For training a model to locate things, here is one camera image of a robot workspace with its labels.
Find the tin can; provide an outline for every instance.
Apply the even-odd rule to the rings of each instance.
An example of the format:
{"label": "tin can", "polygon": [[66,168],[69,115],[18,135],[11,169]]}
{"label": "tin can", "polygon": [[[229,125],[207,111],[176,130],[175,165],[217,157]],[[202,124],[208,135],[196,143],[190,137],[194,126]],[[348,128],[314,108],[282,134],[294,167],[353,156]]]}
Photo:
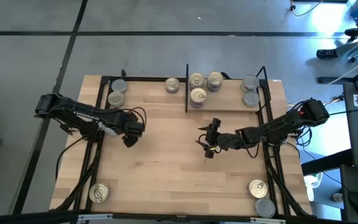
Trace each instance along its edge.
{"label": "tin can", "polygon": [[109,196],[109,188],[106,184],[94,184],[89,190],[89,199],[94,203],[104,202]]}
{"label": "tin can", "polygon": [[255,91],[248,91],[242,98],[244,103],[249,107],[255,107],[259,105],[259,94]]}
{"label": "tin can", "polygon": [[112,91],[125,93],[127,91],[127,83],[123,79],[114,80],[111,84]]}
{"label": "tin can", "polygon": [[276,206],[267,198],[258,199],[254,203],[255,211],[262,218],[272,218],[276,213]]}
{"label": "tin can", "polygon": [[241,82],[242,91],[253,91],[259,86],[259,79],[255,75],[246,75]]}
{"label": "tin can", "polygon": [[169,78],[165,81],[165,89],[169,93],[176,93],[179,90],[179,80],[177,78]]}
{"label": "tin can", "polygon": [[265,182],[256,179],[249,183],[248,191],[255,198],[262,198],[267,193],[267,186],[266,186]]}
{"label": "tin can", "polygon": [[206,92],[202,88],[195,88],[190,93],[190,105],[194,108],[202,108],[206,100]]}
{"label": "tin can", "polygon": [[211,72],[208,75],[206,88],[208,91],[218,91],[222,85],[223,76],[219,72]]}
{"label": "tin can", "polygon": [[196,72],[191,74],[189,77],[190,90],[195,88],[202,88],[204,86],[204,83],[205,83],[205,77],[201,73]]}
{"label": "tin can", "polygon": [[112,92],[109,94],[107,100],[114,108],[118,108],[124,104],[124,95],[120,92]]}

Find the concrete floor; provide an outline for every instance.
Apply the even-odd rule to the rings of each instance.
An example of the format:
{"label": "concrete floor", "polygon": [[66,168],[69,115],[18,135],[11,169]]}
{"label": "concrete floor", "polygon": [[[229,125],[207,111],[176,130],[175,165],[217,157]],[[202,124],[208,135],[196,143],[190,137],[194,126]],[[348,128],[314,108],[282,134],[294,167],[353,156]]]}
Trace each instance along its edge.
{"label": "concrete floor", "polygon": [[[313,4],[297,3],[297,10]],[[0,0],[0,30],[71,31],[80,6],[81,0]],[[189,63],[190,72],[219,70],[239,78],[265,65],[269,78],[283,80],[288,102],[309,97],[329,101],[342,88],[319,85],[315,78],[338,77],[358,62],[322,61],[315,58],[315,52],[345,43],[346,39],[329,36],[355,27],[354,21],[346,4],[322,3],[303,17],[289,13],[289,6],[287,0],[89,0],[80,30],[286,32],[289,36],[77,37],[61,93],[75,99],[83,75],[118,75],[122,68],[134,76],[184,77]],[[299,37],[294,32],[320,32],[320,37]],[[34,108],[39,96],[55,84],[68,39],[0,36],[0,138],[4,139],[0,146],[0,215],[9,213],[14,203],[40,124],[33,118]],[[329,110],[342,111],[344,106],[332,105]],[[348,133],[343,125],[346,117],[338,116],[319,127],[307,150],[328,155],[347,149]],[[333,130],[342,131],[343,137],[328,138]],[[52,121],[24,212],[48,210],[55,161],[66,139]]]}

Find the wooden table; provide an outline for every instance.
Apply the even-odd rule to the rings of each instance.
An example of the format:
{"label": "wooden table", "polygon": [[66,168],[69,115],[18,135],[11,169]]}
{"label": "wooden table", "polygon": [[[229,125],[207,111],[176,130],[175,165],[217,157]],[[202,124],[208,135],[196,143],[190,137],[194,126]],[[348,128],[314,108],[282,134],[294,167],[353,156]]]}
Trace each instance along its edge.
{"label": "wooden table", "polygon": [[[86,75],[78,101],[95,105],[101,76]],[[269,80],[273,116],[287,111],[280,80]],[[222,123],[221,133],[258,126],[255,112],[195,111],[185,113],[185,84],[169,94],[163,82],[127,82],[122,108],[141,106],[147,112],[146,131],[138,143],[127,148],[121,137],[106,136],[103,143],[97,183],[109,186],[111,194],[103,203],[94,203],[93,212],[152,213],[189,215],[255,216],[255,199],[247,190],[253,179],[267,181],[264,155],[251,159],[245,150],[229,150],[214,159],[204,157],[195,140],[213,118]],[[106,101],[108,85],[105,87]],[[80,137],[69,136],[67,145]],[[80,176],[86,142],[80,142],[62,159],[50,208],[59,206]],[[281,147],[285,182],[296,201],[311,213],[298,152]],[[85,207],[85,188],[80,208]],[[276,186],[278,206],[283,213],[280,190]]]}

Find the robotic arm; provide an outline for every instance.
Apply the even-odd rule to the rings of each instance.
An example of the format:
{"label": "robotic arm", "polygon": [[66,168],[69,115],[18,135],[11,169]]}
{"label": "robotic arm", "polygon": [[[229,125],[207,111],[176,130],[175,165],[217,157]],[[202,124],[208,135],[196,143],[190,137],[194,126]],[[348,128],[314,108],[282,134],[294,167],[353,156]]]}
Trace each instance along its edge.
{"label": "robotic arm", "polygon": [[[298,103],[279,118],[259,127],[237,129],[235,134],[219,133],[221,121],[214,118],[207,127],[199,128],[206,131],[206,134],[202,134],[196,142],[204,148],[205,157],[212,159],[217,147],[225,151],[248,149],[256,146],[263,139],[270,145],[281,145],[287,139],[288,134],[295,133],[298,128],[324,124],[328,118],[329,114],[323,103],[310,99]],[[207,144],[200,141],[202,136],[205,136]]]}
{"label": "robotic arm", "polygon": [[57,120],[60,127],[68,134],[72,134],[72,129],[78,129],[90,142],[97,142],[98,131],[105,130],[113,134],[123,134],[124,144],[131,147],[145,130],[144,121],[137,122],[138,118],[134,110],[102,110],[56,93],[42,95],[35,113],[36,118]]}

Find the can lid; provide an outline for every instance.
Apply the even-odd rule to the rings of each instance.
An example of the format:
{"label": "can lid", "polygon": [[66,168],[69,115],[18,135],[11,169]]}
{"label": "can lid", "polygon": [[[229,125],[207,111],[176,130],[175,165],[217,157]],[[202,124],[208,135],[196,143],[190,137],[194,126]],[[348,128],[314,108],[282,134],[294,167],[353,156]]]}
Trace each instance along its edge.
{"label": "can lid", "polygon": [[190,75],[189,82],[194,86],[202,86],[204,85],[205,77],[203,74],[195,72]]}
{"label": "can lid", "polygon": [[169,78],[165,81],[165,87],[168,90],[177,90],[179,88],[179,80],[177,78]]}
{"label": "can lid", "polygon": [[219,72],[211,72],[208,75],[208,82],[215,84],[215,85],[219,85],[221,84],[223,81],[223,75],[220,74]]}
{"label": "can lid", "polygon": [[127,83],[123,79],[114,80],[111,84],[111,89],[113,91],[124,93],[127,90]]}
{"label": "can lid", "polygon": [[94,184],[89,190],[89,198],[92,202],[104,202],[109,196],[109,188],[106,184]]}
{"label": "can lid", "polygon": [[124,103],[124,95],[118,91],[110,93],[108,101],[111,106],[121,106]]}
{"label": "can lid", "polygon": [[259,86],[259,79],[255,75],[246,75],[243,83],[247,88],[254,89]]}
{"label": "can lid", "polygon": [[249,183],[248,191],[255,198],[262,198],[267,193],[267,186],[266,186],[265,182],[256,179]]}
{"label": "can lid", "polygon": [[257,106],[259,104],[259,95],[254,91],[249,91],[244,94],[243,100],[247,106]]}
{"label": "can lid", "polygon": [[258,199],[255,204],[255,210],[262,218],[272,218],[276,213],[276,206],[267,198]]}
{"label": "can lid", "polygon": [[203,103],[206,100],[206,92],[202,88],[195,88],[191,91],[190,98],[195,103]]}

